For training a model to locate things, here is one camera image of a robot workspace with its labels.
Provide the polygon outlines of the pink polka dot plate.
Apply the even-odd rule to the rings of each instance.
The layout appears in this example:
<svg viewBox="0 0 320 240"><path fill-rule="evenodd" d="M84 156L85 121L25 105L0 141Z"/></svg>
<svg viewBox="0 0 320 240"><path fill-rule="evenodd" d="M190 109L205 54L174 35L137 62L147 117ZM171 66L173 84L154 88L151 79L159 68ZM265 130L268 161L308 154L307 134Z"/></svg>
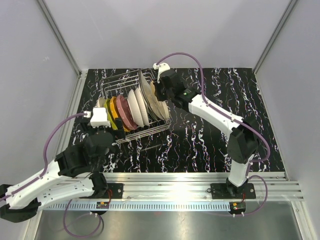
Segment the pink polka dot plate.
<svg viewBox="0 0 320 240"><path fill-rule="evenodd" d="M118 95L116 97L116 107L124 125L131 131L136 130L138 126L131 115L129 103L123 95Z"/></svg>

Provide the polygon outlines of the orange polka dot plate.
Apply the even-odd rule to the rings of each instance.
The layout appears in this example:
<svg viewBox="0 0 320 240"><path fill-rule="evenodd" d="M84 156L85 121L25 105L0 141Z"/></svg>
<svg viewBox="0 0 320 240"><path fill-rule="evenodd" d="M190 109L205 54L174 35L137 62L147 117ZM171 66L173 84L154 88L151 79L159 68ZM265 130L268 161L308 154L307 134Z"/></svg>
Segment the orange polka dot plate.
<svg viewBox="0 0 320 240"><path fill-rule="evenodd" d="M110 108L111 108L111 113L112 113L112 116L115 120L115 118L121 118L120 117L120 114L118 112L118 109L117 109L117 105L116 105L116 98L115 96L113 96L110 100ZM124 131L125 132L130 132L131 130L129 130L125 124L123 123L123 127L124 127Z"/></svg>

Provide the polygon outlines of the cream round plate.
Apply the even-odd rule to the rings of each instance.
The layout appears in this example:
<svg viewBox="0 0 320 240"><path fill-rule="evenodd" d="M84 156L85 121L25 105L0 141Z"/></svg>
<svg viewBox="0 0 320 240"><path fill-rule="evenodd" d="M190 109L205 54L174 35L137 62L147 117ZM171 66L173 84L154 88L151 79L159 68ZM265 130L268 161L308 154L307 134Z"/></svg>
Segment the cream round plate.
<svg viewBox="0 0 320 240"><path fill-rule="evenodd" d="M96 107L97 108L105 108L105 103L106 103L107 99L104 97L99 97L97 102L96 102Z"/></svg>
<svg viewBox="0 0 320 240"><path fill-rule="evenodd" d="M168 106L167 103L165 101L159 101L155 95L156 93L156 88L155 85L153 83L153 81L150 82L149 84L150 86L150 90L151 90L151 96L153 101L155 102L158 111L160 112L161 116L163 117L164 120L169 120L170 119L170 114L169 114L169 110L168 110Z"/></svg>

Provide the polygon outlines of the metal wire dish rack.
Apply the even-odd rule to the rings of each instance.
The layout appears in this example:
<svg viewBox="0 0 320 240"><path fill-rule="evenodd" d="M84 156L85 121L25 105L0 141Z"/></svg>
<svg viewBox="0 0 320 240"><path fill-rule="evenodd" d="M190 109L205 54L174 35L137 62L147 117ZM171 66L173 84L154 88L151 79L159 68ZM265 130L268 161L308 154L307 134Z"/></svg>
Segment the metal wire dish rack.
<svg viewBox="0 0 320 240"><path fill-rule="evenodd" d="M107 78L103 78L102 90L105 98L116 97L118 95L123 95L125 98L128 97L130 90L135 90L142 87L142 77L150 83L155 80L156 72L150 68L140 68L133 69L118 75L113 75ZM149 126L138 127L136 130L125 133L125 138L118 139L116 142L119 144L126 143L129 141L141 139L143 137L148 137L153 134L161 133L170 128L172 119L160 119L156 114L150 109L150 104L145 101L147 105L147 113L149 119Z"/></svg>

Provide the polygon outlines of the white square plate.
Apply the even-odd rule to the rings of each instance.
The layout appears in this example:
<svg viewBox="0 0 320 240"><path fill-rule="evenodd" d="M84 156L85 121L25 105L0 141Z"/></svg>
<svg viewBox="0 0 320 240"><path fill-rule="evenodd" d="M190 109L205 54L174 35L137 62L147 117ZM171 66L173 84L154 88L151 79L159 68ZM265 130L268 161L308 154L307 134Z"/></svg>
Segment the white square plate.
<svg viewBox="0 0 320 240"><path fill-rule="evenodd" d="M142 92L143 92L143 95L144 95L144 98L145 98L145 101L146 101L146 104L148 107L149 114L151 115L151 117L154 120L157 120L157 116L155 115L153 108L152 108L154 101L153 101L153 98L151 95L151 89L150 89L150 86L149 86L145 76L143 75L143 72L141 69L139 70L139 79L140 79L140 86L141 86L141 89L142 89Z"/></svg>
<svg viewBox="0 0 320 240"><path fill-rule="evenodd" d="M161 115L159 108L158 108L158 104L155 102L154 100L154 94L152 93L151 90L151 86L150 84L147 82L146 78L144 77L144 75L141 75L141 84L142 84L142 88L143 88L143 92L146 98L146 101L148 102L149 105L149 109L150 111L160 120L163 119L163 116Z"/></svg>

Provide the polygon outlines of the green polka dot plate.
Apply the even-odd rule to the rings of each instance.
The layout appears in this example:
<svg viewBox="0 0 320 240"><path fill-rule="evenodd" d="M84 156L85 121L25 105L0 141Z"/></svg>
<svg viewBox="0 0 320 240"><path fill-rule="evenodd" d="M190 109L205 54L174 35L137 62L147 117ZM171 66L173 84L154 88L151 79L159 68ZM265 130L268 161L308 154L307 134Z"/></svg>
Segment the green polka dot plate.
<svg viewBox="0 0 320 240"><path fill-rule="evenodd" d="M116 122L113 118L113 115L112 115L112 111L111 111L111 107L110 107L110 102L111 102L111 99L110 98L107 98L106 99L106 102L104 103L104 107L106 108L107 110L107 119L108 121L110 122L110 125L112 127L113 130L117 130L118 127L116 125Z"/></svg>

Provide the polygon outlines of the floral patterned brown plate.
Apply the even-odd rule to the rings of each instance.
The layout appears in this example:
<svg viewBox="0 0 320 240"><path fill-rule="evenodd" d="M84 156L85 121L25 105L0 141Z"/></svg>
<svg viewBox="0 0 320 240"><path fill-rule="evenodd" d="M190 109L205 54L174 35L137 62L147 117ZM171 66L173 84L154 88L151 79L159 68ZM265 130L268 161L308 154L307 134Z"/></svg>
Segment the floral patterned brown plate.
<svg viewBox="0 0 320 240"><path fill-rule="evenodd" d="M137 103L138 103L138 106L139 106L139 110L140 110L140 113L141 113L143 124L145 126L149 126L150 123L149 123L149 117L148 117L148 113L147 113L147 108L146 108L146 105L145 105L145 102L144 102L144 98L142 96L142 92L141 92L139 87L135 89L134 94L135 94L135 97L136 97L136 100L137 100Z"/></svg>

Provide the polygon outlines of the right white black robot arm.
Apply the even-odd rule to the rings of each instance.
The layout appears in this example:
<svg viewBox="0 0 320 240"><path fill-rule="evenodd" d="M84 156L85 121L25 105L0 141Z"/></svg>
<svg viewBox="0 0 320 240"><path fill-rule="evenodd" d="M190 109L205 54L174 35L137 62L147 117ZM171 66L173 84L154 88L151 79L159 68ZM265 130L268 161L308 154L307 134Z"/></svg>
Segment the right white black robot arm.
<svg viewBox="0 0 320 240"><path fill-rule="evenodd" d="M171 101L175 107L206 120L227 137L227 154L231 158L231 168L225 191L233 199L243 195L248 182L248 166L260 145L254 133L243 126L243 118L214 104L203 97L199 90L185 87L178 73L172 68L158 70L154 84L155 96L159 101Z"/></svg>

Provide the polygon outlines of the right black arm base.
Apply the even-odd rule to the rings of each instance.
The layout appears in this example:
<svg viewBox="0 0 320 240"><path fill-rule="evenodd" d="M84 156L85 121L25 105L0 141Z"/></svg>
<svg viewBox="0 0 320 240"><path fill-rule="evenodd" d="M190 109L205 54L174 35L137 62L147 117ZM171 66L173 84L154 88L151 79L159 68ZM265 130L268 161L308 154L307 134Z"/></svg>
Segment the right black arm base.
<svg viewBox="0 0 320 240"><path fill-rule="evenodd" d="M256 199L256 191L252 183L245 183L241 187L231 186L227 183L211 183L206 191L211 194L213 200Z"/></svg>

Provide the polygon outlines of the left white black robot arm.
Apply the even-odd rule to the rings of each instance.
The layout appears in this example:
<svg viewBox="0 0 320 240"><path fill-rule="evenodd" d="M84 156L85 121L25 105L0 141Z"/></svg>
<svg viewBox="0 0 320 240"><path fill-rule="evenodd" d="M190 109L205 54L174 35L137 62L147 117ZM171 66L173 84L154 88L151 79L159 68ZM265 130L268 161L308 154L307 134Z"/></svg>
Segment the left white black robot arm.
<svg viewBox="0 0 320 240"><path fill-rule="evenodd" d="M108 186L102 173L107 155L116 152L115 143L126 137L120 118L116 128L98 126L93 128L83 120L88 136L79 144L71 145L52 161L47 150L54 134L69 120L60 122L49 135L43 149L44 169L21 183L0 186L0 217L11 223L21 223L33 218L46 207L71 199L112 198L115 190Z"/></svg>

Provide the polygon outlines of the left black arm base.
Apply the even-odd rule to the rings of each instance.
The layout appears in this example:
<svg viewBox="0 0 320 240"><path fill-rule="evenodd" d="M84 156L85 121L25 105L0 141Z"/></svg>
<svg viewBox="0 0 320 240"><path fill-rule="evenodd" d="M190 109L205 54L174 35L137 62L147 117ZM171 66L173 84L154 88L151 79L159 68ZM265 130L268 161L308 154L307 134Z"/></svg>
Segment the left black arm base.
<svg viewBox="0 0 320 240"><path fill-rule="evenodd" d="M123 198L123 183L107 183L102 186L99 190L95 190L93 195L89 196L90 199L109 199L111 200L122 199Z"/></svg>

